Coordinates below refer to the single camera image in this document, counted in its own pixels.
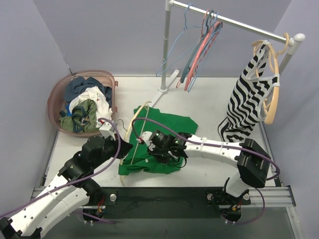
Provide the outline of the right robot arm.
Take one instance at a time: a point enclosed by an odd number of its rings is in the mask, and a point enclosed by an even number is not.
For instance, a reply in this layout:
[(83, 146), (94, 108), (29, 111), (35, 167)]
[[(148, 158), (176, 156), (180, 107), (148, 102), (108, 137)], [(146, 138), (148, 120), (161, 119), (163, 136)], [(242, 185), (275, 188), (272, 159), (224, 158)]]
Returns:
[(270, 163), (266, 151), (253, 139), (243, 142), (220, 142), (180, 133), (178, 136), (156, 130), (146, 131), (142, 140), (147, 152), (158, 162), (178, 162), (181, 159), (204, 158), (228, 164), (237, 169), (221, 190), (222, 200), (232, 203), (249, 188), (264, 188)]

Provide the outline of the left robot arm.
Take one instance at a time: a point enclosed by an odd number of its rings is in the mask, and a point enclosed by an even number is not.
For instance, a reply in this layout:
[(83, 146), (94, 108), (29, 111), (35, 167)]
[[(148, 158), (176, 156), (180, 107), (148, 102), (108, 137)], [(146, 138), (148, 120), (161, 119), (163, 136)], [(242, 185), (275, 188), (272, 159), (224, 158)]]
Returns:
[(11, 217), (1, 218), (3, 237), (42, 239), (79, 207), (97, 204), (103, 193), (93, 180), (95, 169), (107, 160), (123, 159), (132, 148), (121, 137), (90, 137), (30, 204)]

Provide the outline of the cream yellow hanger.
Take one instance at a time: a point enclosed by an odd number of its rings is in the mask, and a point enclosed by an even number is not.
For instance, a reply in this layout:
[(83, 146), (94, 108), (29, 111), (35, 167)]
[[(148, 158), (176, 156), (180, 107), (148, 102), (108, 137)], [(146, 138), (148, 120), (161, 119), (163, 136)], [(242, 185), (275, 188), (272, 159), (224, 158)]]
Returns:
[[(137, 118), (137, 116), (139, 115), (139, 113), (142, 111), (143, 108), (146, 108), (147, 109), (147, 112), (149, 111), (149, 104), (151, 103), (151, 101), (146, 101), (145, 103), (143, 103), (139, 108), (138, 110), (136, 111), (136, 113), (133, 115), (133, 117), (131, 118), (131, 121), (129, 123), (129, 126), (126, 130), (126, 133), (125, 133), (125, 136), (124, 136), (124, 141), (125, 142), (129, 142), (129, 136), (130, 136), (130, 133), (132, 131), (132, 123), (133, 123), (133, 120)], [(120, 163), (119, 163), (119, 166), (120, 165), (123, 165), (123, 159), (120, 159)], [(124, 178), (122, 175), (119, 175), (120, 177), (120, 182), (122, 184), (122, 187), (125, 187), (125, 182), (124, 182)]]

